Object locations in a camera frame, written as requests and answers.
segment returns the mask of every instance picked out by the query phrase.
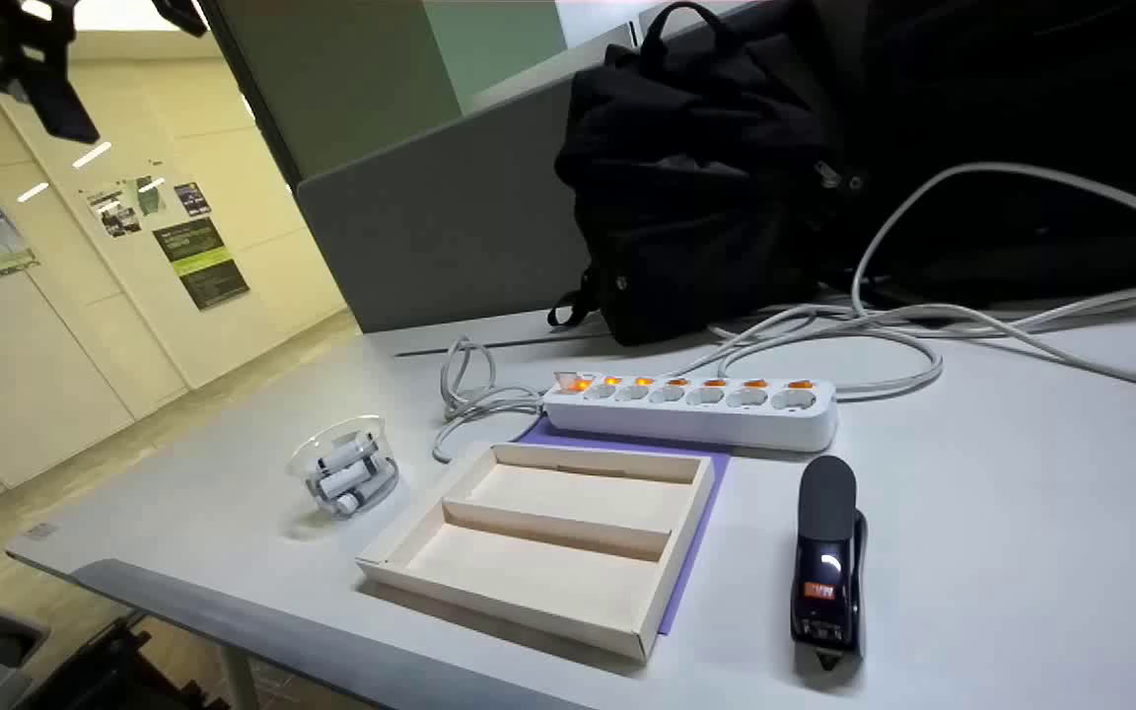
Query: wall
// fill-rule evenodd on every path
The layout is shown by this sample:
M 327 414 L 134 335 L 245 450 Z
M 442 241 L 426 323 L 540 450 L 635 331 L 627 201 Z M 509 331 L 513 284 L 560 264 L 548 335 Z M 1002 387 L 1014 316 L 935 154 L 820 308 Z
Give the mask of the wall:
M 458 118 L 418 0 L 201 0 L 288 181 Z
M 71 83 L 110 146 L 83 170 L 75 162 L 91 146 L 55 142 L 28 107 L 0 103 L 185 387 L 201 387 L 343 308 L 221 63 L 75 67 Z M 107 237 L 91 193 L 126 178 L 162 178 L 166 193 L 197 181 L 252 292 L 197 312 L 150 225 L 138 237 Z
M 552 0 L 426 0 L 422 8 L 462 107 L 564 51 Z
M 655 0 L 556 0 L 568 47 L 635 24 Z
M 343 308 L 221 59 L 71 79 L 110 142 L 87 170 L 0 99 L 0 209 L 39 256 L 0 276 L 0 489 Z M 87 193 L 138 174 L 201 181 L 249 296 L 197 312 L 150 233 L 103 233 Z
M 118 284 L 55 193 L 16 201 L 39 181 L 0 114 L 0 209 L 39 256 L 36 268 L 0 280 L 0 489 L 134 418 L 110 387 L 107 351 L 79 343 L 79 331 L 107 323 L 103 308 L 118 308 Z
M 576 71 L 600 67 L 607 47 L 635 47 L 635 32 L 623 24 L 623 28 L 611 28 L 607 36 L 576 43 L 576 47 L 568 47 L 568 51 L 544 59 L 544 63 L 533 63 L 529 71 L 509 75 L 509 79 L 485 87 L 481 95 L 473 95 L 465 103 L 465 110 L 469 114 L 473 110 L 489 110 L 489 107 L 513 103 L 521 95 L 533 95 L 540 87 L 568 83 Z

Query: black backpack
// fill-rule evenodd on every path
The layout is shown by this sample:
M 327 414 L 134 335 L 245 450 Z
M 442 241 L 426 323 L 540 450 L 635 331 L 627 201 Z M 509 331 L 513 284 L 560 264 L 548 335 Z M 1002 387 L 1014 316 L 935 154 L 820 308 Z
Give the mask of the black backpack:
M 667 47 L 682 8 L 706 36 Z M 600 308 L 619 343 L 651 343 L 817 292 L 809 249 L 844 178 L 832 103 L 789 39 L 801 12 L 730 28 L 671 4 L 639 51 L 611 47 L 576 75 L 556 174 L 576 189 L 592 264 L 548 316 L 556 327 Z

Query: floor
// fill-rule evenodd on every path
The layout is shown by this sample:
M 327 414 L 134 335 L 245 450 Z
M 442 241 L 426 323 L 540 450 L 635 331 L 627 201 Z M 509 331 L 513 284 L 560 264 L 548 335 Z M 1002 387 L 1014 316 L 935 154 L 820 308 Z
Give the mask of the floor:
M 24 489 L 0 497 L 0 611 L 47 627 L 47 643 L 32 655 L 28 675 L 39 682 L 47 678 L 67 655 L 107 631 L 126 607 L 91 596 L 75 584 L 63 584 L 47 572 L 16 564 L 4 556 L 4 544 L 43 521 L 51 509 L 83 497 L 87 489 L 126 473 L 134 462 L 150 458 L 154 450 L 178 442 L 197 422 L 213 418 L 217 410 L 241 402 L 245 394 L 276 383 L 280 375 L 320 359 L 331 343 L 355 335 L 351 316 L 335 316 L 292 343 L 252 359 L 249 367 L 193 391 L 166 410 L 142 418 L 138 426 L 114 434 L 110 442 L 55 465 L 51 473 L 36 477 Z M 146 659 L 154 659 L 178 686 L 197 682 L 205 694 L 225 694 L 217 647 L 197 639 L 181 627 L 146 619 L 142 631 L 150 635 Z M 363 706 L 339 698 L 327 686 L 316 686 L 300 675 L 276 667 L 252 667 L 256 690 L 264 710 L 343 710 Z

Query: wooden tray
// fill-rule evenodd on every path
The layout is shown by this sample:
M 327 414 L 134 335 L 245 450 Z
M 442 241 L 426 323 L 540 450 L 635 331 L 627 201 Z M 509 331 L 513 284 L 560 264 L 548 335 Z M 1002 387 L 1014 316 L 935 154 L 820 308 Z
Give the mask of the wooden tray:
M 375 584 L 647 659 L 706 458 L 493 446 L 359 560 Z

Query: backpack strap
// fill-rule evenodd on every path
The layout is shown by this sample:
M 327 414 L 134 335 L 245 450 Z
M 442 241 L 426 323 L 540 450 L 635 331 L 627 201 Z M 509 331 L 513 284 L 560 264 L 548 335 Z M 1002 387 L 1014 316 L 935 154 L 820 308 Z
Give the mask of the backpack strap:
M 765 75 L 765 83 L 777 99 L 785 99 L 793 107 L 809 107 L 805 95 L 797 95 L 785 79 L 777 79 L 773 67 L 746 39 L 738 39 L 730 24 L 722 24 L 710 8 L 690 4 L 690 0 L 667 4 L 651 20 L 643 47 L 639 47 L 643 75 L 663 71 L 663 59 L 667 59 L 663 24 L 682 8 L 694 12 L 714 32 L 714 55 L 746 55 Z
M 552 312 L 544 316 L 544 323 L 552 323 L 556 331 L 580 327 L 584 316 L 600 312 L 596 288 L 600 288 L 600 268 L 588 264 L 588 268 L 580 272 L 576 292 L 564 292 L 564 296 L 552 304 Z

